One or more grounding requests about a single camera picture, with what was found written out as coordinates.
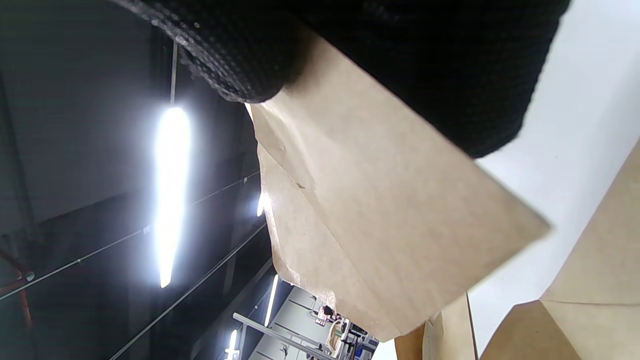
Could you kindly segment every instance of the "black knit fabric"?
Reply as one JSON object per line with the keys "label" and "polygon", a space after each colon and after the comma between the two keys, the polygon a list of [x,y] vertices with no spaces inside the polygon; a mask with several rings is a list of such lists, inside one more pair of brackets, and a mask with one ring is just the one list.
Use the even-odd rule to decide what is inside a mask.
{"label": "black knit fabric", "polygon": [[187,50],[182,62],[229,101],[266,101],[291,76],[294,25],[277,4],[263,0],[113,1],[177,39]]}
{"label": "black knit fabric", "polygon": [[225,98],[243,102],[269,99],[294,75],[293,13],[475,158],[517,135],[568,6],[568,0],[114,1],[179,38],[183,62]]}

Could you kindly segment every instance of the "ceiling light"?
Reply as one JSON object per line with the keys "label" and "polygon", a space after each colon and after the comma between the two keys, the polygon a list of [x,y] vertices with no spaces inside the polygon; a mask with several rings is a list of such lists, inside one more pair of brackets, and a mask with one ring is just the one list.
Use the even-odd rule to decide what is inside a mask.
{"label": "ceiling light", "polygon": [[269,325],[269,318],[271,318],[271,310],[273,309],[273,300],[276,297],[276,288],[278,287],[278,275],[273,277],[273,285],[271,286],[271,296],[269,297],[269,305],[267,306],[267,316],[264,318],[264,326]]}
{"label": "ceiling light", "polygon": [[227,360],[232,360],[234,358],[234,354],[236,353],[236,337],[238,335],[238,330],[233,330],[231,332],[231,338],[229,339],[229,348],[225,349],[227,352]]}
{"label": "ceiling light", "polygon": [[269,195],[267,193],[260,193],[260,197],[258,198],[258,211],[256,211],[255,216],[259,217],[264,212],[264,208],[270,205]]}
{"label": "ceiling light", "polygon": [[180,108],[167,110],[156,135],[155,243],[160,287],[171,282],[173,259],[184,218],[190,146],[189,119]]}

